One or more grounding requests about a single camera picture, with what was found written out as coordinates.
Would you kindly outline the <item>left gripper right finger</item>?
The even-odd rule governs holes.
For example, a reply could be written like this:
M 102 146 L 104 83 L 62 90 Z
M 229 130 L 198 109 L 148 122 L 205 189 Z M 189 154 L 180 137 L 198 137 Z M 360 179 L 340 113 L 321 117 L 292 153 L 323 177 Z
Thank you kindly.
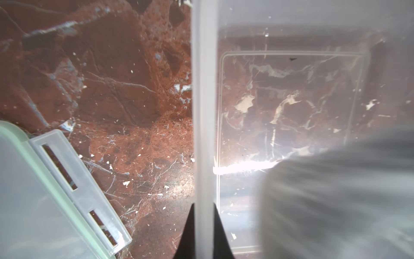
M 213 259 L 235 259 L 228 243 L 216 204 L 214 204 L 214 209 Z

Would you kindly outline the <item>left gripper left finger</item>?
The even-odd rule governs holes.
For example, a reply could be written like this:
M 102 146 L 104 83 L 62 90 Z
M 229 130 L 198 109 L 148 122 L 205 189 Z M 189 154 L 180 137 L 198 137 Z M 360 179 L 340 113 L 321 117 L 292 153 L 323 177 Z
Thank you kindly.
M 195 204 L 192 204 L 173 259 L 195 258 Z

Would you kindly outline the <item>grey wiping cloth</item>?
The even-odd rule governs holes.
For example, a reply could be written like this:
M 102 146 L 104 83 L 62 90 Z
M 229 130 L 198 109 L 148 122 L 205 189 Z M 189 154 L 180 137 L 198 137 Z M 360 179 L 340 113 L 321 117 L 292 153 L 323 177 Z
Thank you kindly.
M 413 258 L 414 127 L 277 163 L 259 229 L 266 259 Z

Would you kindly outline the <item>clear lunch box base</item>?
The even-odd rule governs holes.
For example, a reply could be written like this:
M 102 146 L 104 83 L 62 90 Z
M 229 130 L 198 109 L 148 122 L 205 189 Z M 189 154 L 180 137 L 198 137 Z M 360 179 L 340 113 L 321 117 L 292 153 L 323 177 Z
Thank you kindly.
M 234 257 L 260 258 L 264 175 L 414 120 L 413 1 L 186 1 L 191 7 L 195 259 L 214 204 Z

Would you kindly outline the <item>lunch box lid green seal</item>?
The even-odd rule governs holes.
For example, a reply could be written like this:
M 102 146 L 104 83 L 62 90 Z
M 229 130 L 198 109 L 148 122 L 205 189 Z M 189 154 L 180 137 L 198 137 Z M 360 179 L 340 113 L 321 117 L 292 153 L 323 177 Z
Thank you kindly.
M 113 259 L 131 242 L 60 130 L 1 122 L 1 258 Z

